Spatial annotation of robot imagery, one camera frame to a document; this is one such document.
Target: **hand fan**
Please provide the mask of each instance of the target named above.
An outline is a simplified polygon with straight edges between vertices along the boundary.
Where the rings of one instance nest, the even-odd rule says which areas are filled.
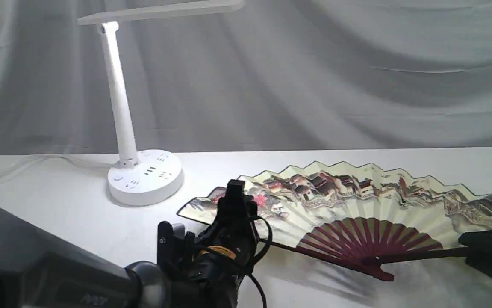
[[[275,245],[384,281],[394,276],[365,259],[463,256],[461,234],[492,230],[492,195],[474,195],[462,184],[445,186],[432,176],[413,178],[402,169],[314,162],[239,179],[258,214],[270,222]],[[211,224],[224,194],[217,187],[177,214]],[[264,225],[257,227],[266,235]]]

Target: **white tabletop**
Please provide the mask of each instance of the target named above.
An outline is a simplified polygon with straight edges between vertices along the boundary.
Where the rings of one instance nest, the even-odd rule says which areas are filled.
[[[280,171],[288,164],[341,160],[356,166],[374,162],[383,169],[403,168],[414,177],[431,174],[444,184],[463,183],[476,194],[492,193],[492,148],[350,150],[289,152],[217,152],[178,154],[185,184],[170,199],[150,207],[130,208],[109,199],[106,171],[79,168],[64,160],[35,164],[0,180],[0,207],[117,265],[156,261],[156,226],[162,220],[204,227],[175,215],[181,205],[206,196],[240,174]],[[0,156],[0,171],[19,156]],[[115,154],[84,155],[85,160],[115,162]],[[271,248],[255,268],[271,308],[492,307],[492,280],[459,258],[386,265],[395,282]],[[261,301],[247,279],[239,307]]]

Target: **fan painting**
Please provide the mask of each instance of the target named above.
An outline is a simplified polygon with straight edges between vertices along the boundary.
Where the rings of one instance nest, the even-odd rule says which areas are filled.
[[[459,249],[457,239],[464,232],[492,229],[492,195],[474,195],[461,184],[446,186],[432,176],[413,178],[402,169],[384,171],[372,163],[314,162],[239,179],[257,202],[259,216],[271,224],[274,244],[385,281],[394,276],[363,260],[430,258]],[[224,195],[225,188],[217,187],[177,214],[211,224]],[[257,228],[266,236],[264,224]]]

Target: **curtain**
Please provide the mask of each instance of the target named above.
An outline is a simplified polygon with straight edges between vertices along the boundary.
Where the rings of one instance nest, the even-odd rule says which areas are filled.
[[[0,0],[0,154],[116,152],[95,26],[177,0]],[[121,23],[139,149],[492,146],[492,0],[246,0]]]

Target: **desk lamp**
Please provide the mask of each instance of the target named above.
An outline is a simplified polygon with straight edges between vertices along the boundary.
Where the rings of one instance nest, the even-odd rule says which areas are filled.
[[[96,25],[101,35],[105,68],[111,92],[119,161],[107,174],[111,195],[126,205],[149,205],[170,197],[183,184],[179,158],[164,150],[138,152],[124,86],[116,31],[121,21],[167,18],[187,15],[232,12],[244,6],[244,0],[203,0],[99,12],[78,19],[79,25]]]

